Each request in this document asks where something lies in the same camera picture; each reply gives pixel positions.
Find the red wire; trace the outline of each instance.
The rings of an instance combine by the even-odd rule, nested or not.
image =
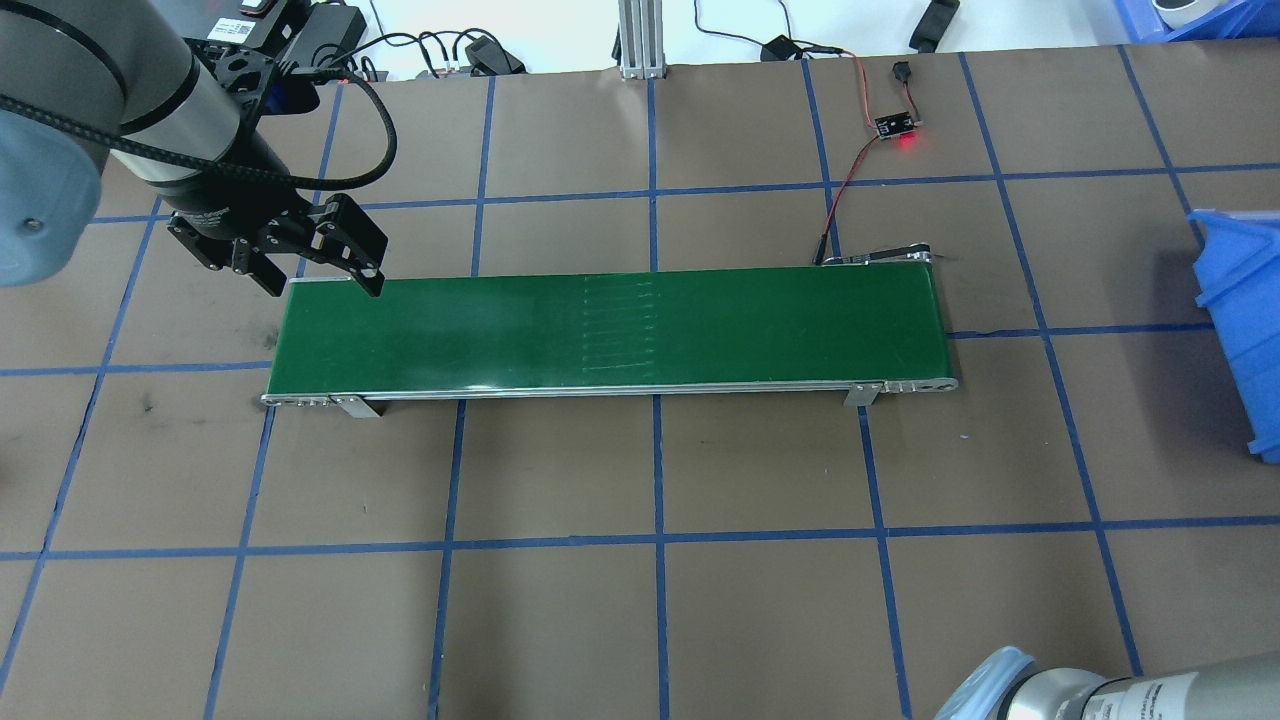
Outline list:
[[[906,92],[906,104],[911,106],[911,118],[919,122],[920,111],[915,109],[915,100],[911,99],[911,87],[904,82],[902,91]]]
[[[858,168],[861,167],[863,160],[867,159],[868,152],[870,152],[872,145],[876,145],[877,140],[879,140],[879,136],[868,140],[867,145],[864,145],[863,149],[858,151],[858,158],[854,159],[854,167],[849,168],[849,174],[845,176],[845,182],[840,184],[840,190],[836,191],[836,199],[831,201],[831,211],[827,213],[827,224],[822,227],[822,237],[827,237],[827,234],[831,232],[831,224],[836,220],[836,208],[840,206],[840,199],[841,196],[845,195],[845,188],[849,187],[849,183],[854,182],[854,176],[858,173]]]
[[[867,94],[867,68],[863,67],[863,59],[859,58],[858,55],[854,55],[849,50],[845,50],[845,55],[852,58],[854,63],[858,65],[858,74],[861,78],[861,86],[863,86],[863,118],[867,119],[867,127],[873,128],[876,127],[876,123],[872,122],[872,102],[870,97]]]

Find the label sticker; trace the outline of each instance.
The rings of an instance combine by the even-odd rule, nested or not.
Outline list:
[[[1116,720],[1121,700],[1124,700],[1124,693],[1096,694],[1084,705],[1080,720]]]
[[[244,42],[248,33],[253,32],[257,23],[252,20],[239,20],[236,18],[219,18],[214,29],[209,31],[209,40],[219,42]]]
[[[1199,673],[1187,673],[1134,683],[1124,692],[1120,707],[1112,717],[1115,720],[1187,720],[1187,693],[1192,689],[1192,683],[1196,682],[1197,676]]]

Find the black braided cable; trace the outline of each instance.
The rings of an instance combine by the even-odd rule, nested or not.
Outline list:
[[[0,94],[0,110],[8,110],[15,115],[36,120],[41,124],[49,126],[56,131],[64,132],[73,137],[81,140],[87,140],[96,145],[106,146],[111,150],[119,150],[120,152],[127,152],[129,155],[137,155],[138,158],[146,158],[147,160],[155,160],[157,163],[165,163],[169,165],[177,165],[179,168],[188,168],[192,170],[205,172],[212,176],[220,176],[236,181],[242,181],[253,184],[271,184],[271,186],[285,186],[297,190],[323,190],[323,191],[339,191],[339,190],[353,190],[357,187],[364,187],[378,178],[387,174],[390,169],[392,163],[396,160],[397,150],[397,137],[396,137],[396,124],[392,122],[392,115],[383,105],[378,92],[374,91],[362,77],[346,69],[346,68],[325,68],[321,70],[306,70],[306,76],[316,79],[334,79],[342,78],[360,87],[374,102],[374,108],[378,110],[378,117],[383,120],[383,128],[387,131],[387,151],[383,154],[383,159],[378,163],[374,169],[361,173],[351,178],[337,178],[337,179],[324,179],[324,178],[307,178],[300,176],[291,176],[287,173],[276,173],[273,170],[264,170],[261,168],[250,168],[246,165],[236,165],[230,163],[223,163],[219,160],[206,160],[204,158],[196,158],[193,155],[186,155],[182,152],[174,152],[172,150],[165,150],[163,147],[155,147],[152,145],[145,145],[120,137],[115,133],[110,133],[92,126],[87,126],[79,120],[52,113],[50,110],[44,110],[36,108],[35,105],[28,105],[22,100],[15,97],[9,97],[8,95]]]

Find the black power brick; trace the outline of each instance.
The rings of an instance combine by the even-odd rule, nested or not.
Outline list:
[[[518,58],[488,37],[467,45],[467,61],[471,63],[472,76],[518,76],[527,72]]]
[[[302,29],[282,58],[283,63],[297,63],[310,68],[326,55],[342,55],[356,49],[365,33],[365,15],[360,8],[347,5],[312,5]]]
[[[799,45],[792,42],[790,37],[780,35],[760,46],[760,60],[764,63],[776,63],[778,60],[794,60],[799,58],[803,53],[804,50],[801,50]]]
[[[955,17],[959,8],[960,0],[933,0],[929,3],[929,6],[924,10],[924,17],[920,18],[919,24],[915,26],[915,32],[911,33],[911,41],[908,44],[911,46],[911,50],[920,53],[933,53],[937,50],[938,42],[942,42],[942,33],[947,31],[951,18]]]

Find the blue tape line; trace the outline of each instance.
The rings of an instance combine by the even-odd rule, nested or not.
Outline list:
[[[485,186],[489,183],[489,141],[493,137],[493,96],[498,83],[489,77],[489,92],[484,102],[484,135],[480,141],[480,181],[476,183],[476,227],[471,240],[471,277],[480,274],[480,240],[484,237]]]
[[[1007,525],[918,525],[886,528],[891,538],[936,538],[950,536],[1023,536],[1093,530],[1093,523],[1014,523]]]
[[[1165,168],[1130,168],[1119,170],[1046,170],[1039,173],[1005,173],[1006,181],[1065,179],[1065,178],[1117,178],[1133,176],[1162,176]]]
[[[1149,325],[1098,325],[1092,328],[1048,328],[1051,336],[1187,333],[1212,331],[1213,323],[1157,323]]]
[[[818,114],[818,95],[813,90],[813,74],[809,72],[809,59],[800,59],[800,72],[804,74],[804,91],[809,97],[809,115],[813,119],[813,137],[818,141],[818,165],[822,169],[822,191],[827,200],[827,211],[831,213],[831,169],[827,167],[827,141],[822,136],[822,117]],[[840,250],[838,222],[831,223],[831,252],[838,258],[844,255]]]
[[[1280,525],[1280,515],[1228,515],[1198,518],[1152,518],[1133,520],[1103,520],[1108,530],[1151,530],[1174,528],[1252,528]],[[902,525],[886,527],[891,538],[910,537],[952,537],[952,536],[1018,536],[1042,533],[1074,533],[1093,529],[1092,521],[1065,523],[1012,523],[986,525]],[[663,533],[664,544],[700,544],[727,542],[786,542],[814,539],[872,539],[877,537],[876,528],[813,528],[794,530],[722,530]],[[621,536],[562,536],[534,538],[498,538],[460,541],[452,543],[453,551],[484,552],[512,548],[554,548],[554,547],[594,547],[594,546],[639,546],[658,542],[652,533]],[[417,542],[367,542],[330,544],[264,544],[238,547],[140,547],[109,550],[51,550],[46,560],[145,560],[154,557],[234,557],[243,552],[248,557],[293,556],[293,555],[361,555],[383,552],[438,552],[444,550],[443,541]],[[38,551],[0,552],[0,562],[28,561],[40,557]]]
[[[1236,163],[1229,165],[1185,165],[1174,167],[1174,170],[1179,174],[1181,173],[1234,173],[1234,172],[1249,172],[1249,170],[1280,170],[1280,163]]]
[[[653,544],[657,538],[652,534],[630,536],[563,536],[540,538],[504,538],[504,539],[479,539],[460,541],[451,543],[453,550],[512,550],[521,547],[594,547],[602,544]]]
[[[159,211],[160,197],[156,197],[155,202],[151,205],[151,214],[155,215]],[[142,259],[147,254],[147,246],[151,242],[151,232],[155,229],[155,220],[148,220],[147,227],[142,231],[142,240],[138,242],[138,250],[133,256],[133,266],[129,269],[129,279],[124,284],[124,292],[120,295],[120,305],[115,311],[115,322],[111,323],[111,333],[106,340],[106,347],[102,350],[102,360],[99,364],[97,374],[93,378],[93,389],[90,392],[88,402],[84,406],[84,418],[81,420],[79,430],[76,433],[76,442],[72,443],[70,456],[67,459],[67,469],[58,486],[58,496],[54,501],[54,512],[50,515],[49,524],[45,527],[45,538],[41,542],[36,562],[31,569],[31,578],[27,580],[27,592],[22,597],[22,606],[18,610],[18,619],[14,621],[13,632],[9,635],[9,644],[5,648],[4,660],[0,661],[0,696],[4,694],[5,684],[9,682],[9,673],[13,670],[13,661],[18,653],[18,644],[22,642],[22,633],[27,626],[27,619],[31,616],[31,605],[36,600],[36,588],[40,585],[40,578],[44,575],[49,551],[52,548],[54,536],[58,533],[58,524],[61,521],[63,510],[67,507],[67,496],[70,492],[72,478],[76,477],[76,468],[79,464],[81,452],[84,448],[84,437],[88,434],[88,425],[93,419],[93,409],[97,406],[97,398],[102,392],[102,380],[106,377],[106,366],[111,363],[111,354],[115,351],[115,342],[120,337],[120,328],[124,325],[124,315],[129,310],[129,300],[133,299],[133,288],[137,286],[138,274],[142,272]]]
[[[649,143],[649,272],[658,272],[658,99],[654,78],[645,79]]]
[[[0,378],[28,378],[36,375],[96,375],[100,368],[87,365],[76,368],[8,368],[0,369]]]
[[[1174,167],[1174,170],[1179,174],[1183,173],[1225,173],[1225,172],[1251,172],[1251,170],[1277,170],[1280,169],[1280,163],[1238,163],[1226,165],[1187,165],[1187,167]],[[1039,173],[1009,173],[1005,179],[1055,179],[1055,178],[1080,178],[1080,177],[1123,177],[1123,176],[1158,176],[1167,173],[1167,169],[1162,168],[1120,168],[1111,170],[1046,170]],[[737,193],[737,192],[776,192],[776,191],[788,191],[788,190],[826,190],[829,191],[840,187],[841,181],[829,179],[829,172],[826,164],[823,164],[823,179],[813,182],[787,182],[787,183],[765,183],[765,184],[728,184],[728,186],[708,186],[708,187],[659,187],[655,193],[659,197],[668,195],[724,195],[724,193]],[[938,184],[938,183],[952,183],[952,182],[991,182],[996,177],[992,174],[965,174],[965,176],[920,176],[920,177],[906,177],[906,178],[870,178],[870,179],[855,179],[849,183],[851,187],[872,187],[872,186],[899,186],[899,184]],[[553,195],[509,195],[509,196],[497,196],[485,197],[486,205],[508,205],[508,204],[521,204],[521,202],[562,202],[567,200],[618,200],[627,197],[648,197],[650,192],[648,190],[621,190],[621,191],[602,191],[602,192],[564,192]],[[458,206],[471,206],[476,204],[475,197],[448,197],[438,200],[399,200],[399,201],[384,201],[384,202],[361,202],[361,208],[366,211],[372,210],[399,210],[407,208],[458,208]],[[168,220],[168,215],[120,215],[120,217],[102,217],[93,218],[90,220],[91,224],[110,224],[110,223],[142,223],[147,220]]]
[[[165,365],[109,365],[106,374],[128,373],[227,373],[234,370],[266,370],[270,360],[250,360],[244,363],[172,363]]]
[[[872,501],[872,520],[876,523],[876,550],[879,555],[881,583],[884,587],[884,612],[888,620],[888,641],[893,648],[893,671],[897,675],[897,702],[902,717],[911,715],[911,693],[906,682],[906,659],[902,652],[902,632],[897,618],[897,593],[893,589],[893,566],[888,556],[888,530],[884,527],[884,509],[881,505],[879,479],[876,474],[876,448],[872,445],[872,427],[867,407],[858,409],[858,428],[863,438],[863,462],[867,465],[867,491]]]
[[[1048,328],[1051,336],[1076,334],[1128,334],[1128,333],[1181,333],[1212,331],[1213,323],[1156,323],[1144,325],[1094,325]],[[980,340],[1007,337],[1038,337],[1036,328],[1007,328],[998,331],[954,331],[947,333],[951,340]],[[247,360],[239,363],[170,363],[159,365],[108,365],[106,374],[124,373],[223,373],[234,370],[268,370],[270,360]],[[93,365],[73,365],[65,368],[0,368],[0,378],[24,378],[42,375],[92,375],[100,368]]]
[[[933,176],[920,178],[867,178],[850,181],[849,187],[879,187],[883,184],[945,184],[952,182],[991,182],[995,176]],[[844,178],[831,181],[831,187],[838,188]]]
[[[1142,675],[1142,661],[1138,656],[1138,646],[1129,625],[1129,612],[1125,609],[1124,594],[1120,591],[1120,579],[1116,577],[1115,562],[1111,559],[1111,546],[1107,543],[1106,528],[1102,524],[1102,512],[1093,492],[1093,480],[1089,477],[1089,468],[1084,460],[1084,448],[1080,445],[1080,433],[1075,425],[1075,415],[1071,411],[1071,401],[1066,393],[1066,383],[1062,380],[1062,369],[1059,366],[1057,351],[1053,348],[1053,338],[1044,319],[1044,309],[1041,304],[1039,292],[1036,290],[1036,277],[1032,273],[1030,260],[1027,256],[1027,247],[1023,245],[1021,231],[1018,227],[1018,218],[1014,215],[1014,206],[1009,199],[1009,188],[1000,170],[1000,158],[996,155],[996,146],[991,140],[991,129],[987,118],[982,111],[982,101],[978,99],[978,87],[973,81],[973,72],[969,69],[969,59],[964,53],[959,54],[960,69],[964,70],[965,85],[969,86],[969,99],[973,101],[974,113],[978,117],[978,128],[982,131],[982,141],[987,146],[987,155],[991,159],[991,169],[996,174],[996,187],[1000,191],[1000,202],[1005,209],[1005,218],[1009,222],[1009,232],[1014,240],[1014,249],[1018,251],[1018,263],[1021,265],[1023,277],[1027,282],[1027,291],[1030,293],[1032,309],[1036,313],[1036,325],[1039,329],[1041,340],[1044,345],[1044,356],[1048,360],[1050,374],[1053,377],[1053,388],[1057,392],[1057,401],[1062,409],[1062,419],[1066,421],[1066,434],[1071,441],[1071,452],[1075,456],[1075,466],[1080,475],[1080,488],[1084,492],[1085,503],[1089,507],[1089,519],[1094,536],[1098,541],[1098,552],[1102,557],[1102,568],[1107,575],[1107,584],[1111,587],[1111,600],[1115,605],[1116,619],[1120,623],[1120,633],[1124,635],[1125,650],[1129,653],[1129,665],[1134,675]]]
[[[493,87],[490,78],[489,87]],[[458,401],[453,420],[453,460],[449,465],[449,501],[444,512],[444,544],[440,553],[440,585],[435,594],[435,638],[431,641],[431,675],[426,693],[426,716],[440,715],[440,679],[444,674],[444,630],[449,611],[449,579],[453,574],[453,538],[458,527],[458,491],[462,486],[462,436],[467,424],[467,401]]]
[[[335,544],[268,544],[244,548],[250,557],[282,557],[297,555],[376,555],[383,552],[435,552],[443,542],[357,542]]]
[[[659,187],[655,192],[659,197],[675,195],[730,195],[736,192],[780,192],[787,190],[819,190],[828,187],[822,181],[817,182],[780,182],[772,184],[722,184],[716,187]]]
[[[815,528],[797,530],[726,530],[716,533],[667,533],[669,543],[704,542],[777,542],[808,539],[865,539],[877,536],[876,528]]]
[[[1169,181],[1174,183],[1174,192],[1178,193],[1178,201],[1183,204],[1183,217],[1185,218],[1192,211],[1192,204],[1187,200],[1183,181],[1178,178],[1178,172],[1174,169],[1174,160],[1169,156],[1169,149],[1165,147],[1165,140],[1160,136],[1160,128],[1156,127],[1156,117],[1151,114],[1147,97],[1142,94],[1138,76],[1134,74],[1133,64],[1129,61],[1129,53],[1125,51],[1124,45],[1116,45],[1116,53],[1120,53],[1120,61],[1124,63],[1124,73],[1129,77],[1129,85],[1133,86],[1134,96],[1138,97],[1138,106],[1142,108],[1142,115],[1147,118],[1147,128],[1151,129],[1151,137],[1156,141],[1156,150],[1160,151],[1160,159],[1165,163],[1165,172],[1169,173]],[[1199,225],[1190,223],[1190,228],[1196,233],[1196,242],[1203,246],[1204,234],[1201,232]]]
[[[1280,515],[1235,515],[1228,518],[1169,518],[1155,520],[1107,520],[1108,530],[1155,530],[1172,528],[1249,528],[1280,525]]]
[[[275,407],[268,407],[262,418],[262,436],[257,442],[257,459],[253,461],[253,480],[250,483],[248,500],[244,502],[244,523],[241,525],[239,546],[236,548],[236,566],[232,569],[232,585],[227,592],[227,610],[223,612],[223,626],[218,633],[218,651],[214,653],[214,670],[209,676],[209,694],[205,696],[205,720],[214,720],[218,706],[218,689],[223,682],[223,667],[227,661],[227,646],[230,643],[232,624],[236,620],[236,606],[239,602],[239,585],[244,577],[246,548],[253,533],[253,516],[257,514],[257,496],[262,489],[262,470],[266,468],[266,451],[271,443],[271,428],[275,425]]]
[[[662,397],[653,396],[653,534],[658,618],[658,716],[671,720],[671,664],[667,652],[667,500],[663,489]]]
[[[616,190],[600,192],[561,192],[557,195],[504,195],[500,197],[486,197],[490,205],[515,205],[521,202],[564,202],[570,200],[618,200],[625,197],[649,197],[648,190]]]
[[[978,332],[978,331],[955,331],[947,333],[951,340],[982,340],[982,338],[995,338],[995,337],[1039,337],[1039,331],[1030,328],[1018,328],[1011,331],[991,331],[991,332]]]
[[[403,200],[398,202],[361,202],[365,210],[399,210],[403,208],[460,208],[475,205],[475,197],[460,197],[454,200]]]
[[[49,560],[154,560],[156,557],[236,557],[234,547],[138,547],[119,550],[51,550]]]

